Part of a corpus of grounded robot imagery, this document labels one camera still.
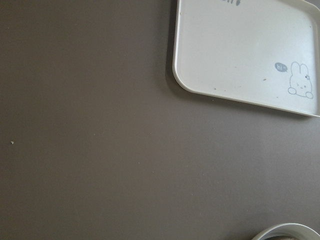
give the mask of table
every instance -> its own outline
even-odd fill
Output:
[[[0,239],[320,232],[320,119],[182,89],[176,4],[0,3]]]

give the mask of rectangular tray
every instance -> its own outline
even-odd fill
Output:
[[[319,39],[304,0],[178,0],[173,73],[193,93],[319,117]]]

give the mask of rabbit illustration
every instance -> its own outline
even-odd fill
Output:
[[[300,65],[297,62],[292,63],[290,87],[288,91],[292,95],[298,95],[308,99],[314,98],[307,65]]]

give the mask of tray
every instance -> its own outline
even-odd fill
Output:
[[[193,93],[319,117],[319,39],[304,0],[178,0],[173,73]]]

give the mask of white bowl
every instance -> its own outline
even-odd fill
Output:
[[[252,240],[265,240],[277,236],[288,236],[298,240],[320,240],[320,235],[310,227],[297,223],[283,223],[272,226],[260,232]]]

